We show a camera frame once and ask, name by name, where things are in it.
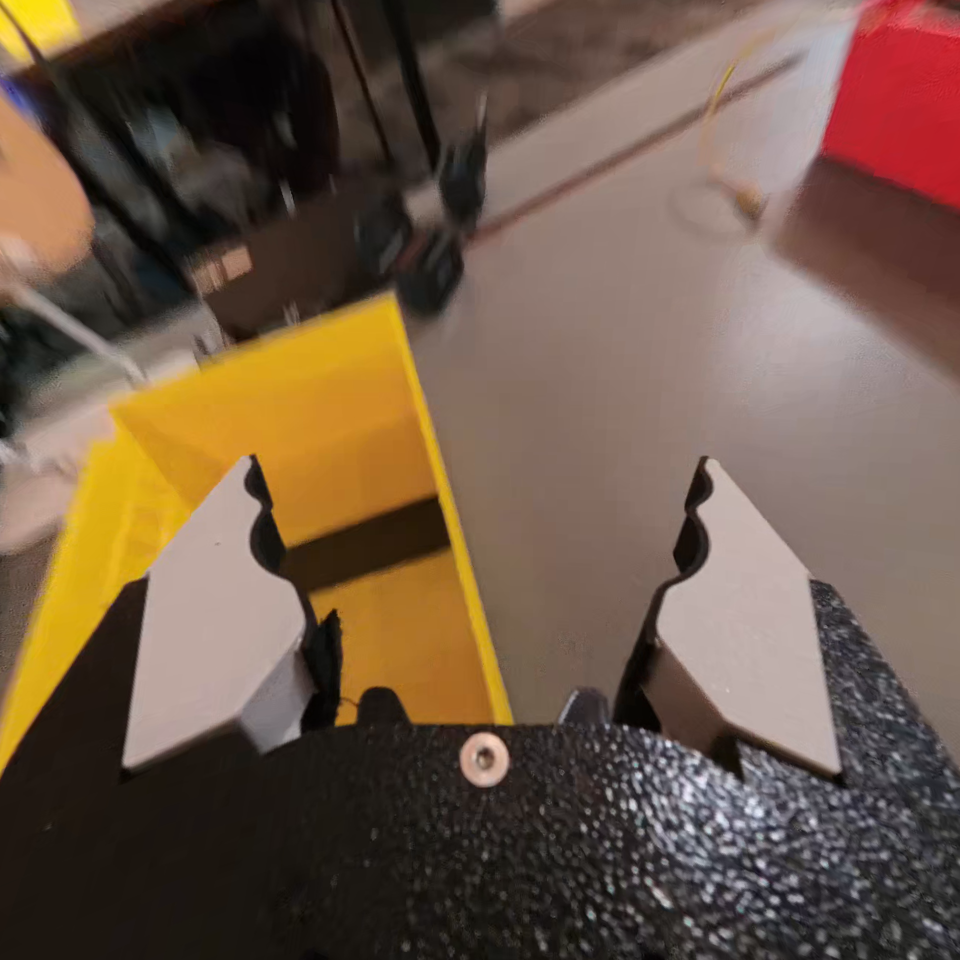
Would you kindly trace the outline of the black light stand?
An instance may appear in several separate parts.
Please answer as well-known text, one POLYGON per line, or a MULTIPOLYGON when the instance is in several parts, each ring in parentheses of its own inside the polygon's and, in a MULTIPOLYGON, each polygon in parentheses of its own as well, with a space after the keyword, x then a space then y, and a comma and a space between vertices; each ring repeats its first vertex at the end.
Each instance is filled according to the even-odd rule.
MULTIPOLYGON (((403 90, 426 154, 427 168, 431 174, 434 174, 441 159, 441 138, 429 102, 421 60, 414 41, 409 15, 406 11, 406 3, 402 1, 380 1, 377 5, 386 21, 388 33, 395 50, 403 90)), ((367 118, 378 140, 383 160, 389 168, 394 168, 397 165, 396 158, 371 89, 370 76, 361 45, 354 30, 354 21, 345 2, 330 1, 329 6, 339 39, 361 92, 367 118)))

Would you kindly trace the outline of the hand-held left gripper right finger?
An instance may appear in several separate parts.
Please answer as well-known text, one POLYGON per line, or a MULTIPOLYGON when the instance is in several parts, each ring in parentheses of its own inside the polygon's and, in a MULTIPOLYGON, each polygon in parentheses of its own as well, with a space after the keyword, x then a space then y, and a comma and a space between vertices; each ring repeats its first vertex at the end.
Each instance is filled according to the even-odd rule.
POLYGON ((712 457, 697 463, 683 511, 677 571, 644 615, 614 724, 731 771, 743 744, 840 781, 809 570, 712 457))

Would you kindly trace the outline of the yellow plastic bin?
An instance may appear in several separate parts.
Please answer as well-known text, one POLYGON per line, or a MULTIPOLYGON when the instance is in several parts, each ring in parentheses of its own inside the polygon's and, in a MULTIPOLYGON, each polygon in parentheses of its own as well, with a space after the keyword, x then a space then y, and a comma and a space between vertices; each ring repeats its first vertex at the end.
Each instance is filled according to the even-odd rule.
POLYGON ((2 718, 6 766, 127 582, 254 454, 294 582, 342 621, 343 689, 423 724, 510 724, 505 684, 400 307, 390 294, 42 428, 69 464, 15 467, 2 553, 57 533, 2 718))

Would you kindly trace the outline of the small black device with screen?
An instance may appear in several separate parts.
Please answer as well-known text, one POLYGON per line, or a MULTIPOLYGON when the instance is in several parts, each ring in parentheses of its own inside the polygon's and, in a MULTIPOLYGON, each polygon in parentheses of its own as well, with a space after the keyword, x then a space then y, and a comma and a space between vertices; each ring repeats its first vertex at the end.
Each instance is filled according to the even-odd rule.
POLYGON ((448 226, 416 229, 395 267, 398 299, 417 317, 436 317, 449 304, 463 274, 463 249, 458 231, 448 226))

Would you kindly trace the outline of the red plastic bin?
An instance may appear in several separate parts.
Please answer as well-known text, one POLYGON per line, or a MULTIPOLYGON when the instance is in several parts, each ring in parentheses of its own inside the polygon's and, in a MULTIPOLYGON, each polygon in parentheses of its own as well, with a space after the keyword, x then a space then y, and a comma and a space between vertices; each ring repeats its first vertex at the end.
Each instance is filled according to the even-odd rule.
POLYGON ((859 7, 820 155, 959 210, 958 2, 859 7))

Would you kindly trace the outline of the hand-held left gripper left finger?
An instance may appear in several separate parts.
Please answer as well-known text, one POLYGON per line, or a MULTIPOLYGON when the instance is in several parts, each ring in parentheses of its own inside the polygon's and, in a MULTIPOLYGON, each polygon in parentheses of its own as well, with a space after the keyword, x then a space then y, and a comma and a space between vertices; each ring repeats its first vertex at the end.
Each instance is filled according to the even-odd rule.
POLYGON ((340 618, 318 620, 285 554, 258 458, 243 456, 148 570, 126 772, 223 736, 263 755, 334 726, 340 618))

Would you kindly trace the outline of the cardboard board on white stand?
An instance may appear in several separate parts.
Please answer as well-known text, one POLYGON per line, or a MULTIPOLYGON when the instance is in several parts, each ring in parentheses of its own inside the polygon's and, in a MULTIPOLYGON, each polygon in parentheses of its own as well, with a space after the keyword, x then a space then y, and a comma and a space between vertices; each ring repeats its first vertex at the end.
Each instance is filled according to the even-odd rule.
POLYGON ((140 387, 148 377, 131 356, 42 294, 91 255, 94 230, 77 175, 39 127, 2 94, 2 304, 41 318, 140 387))

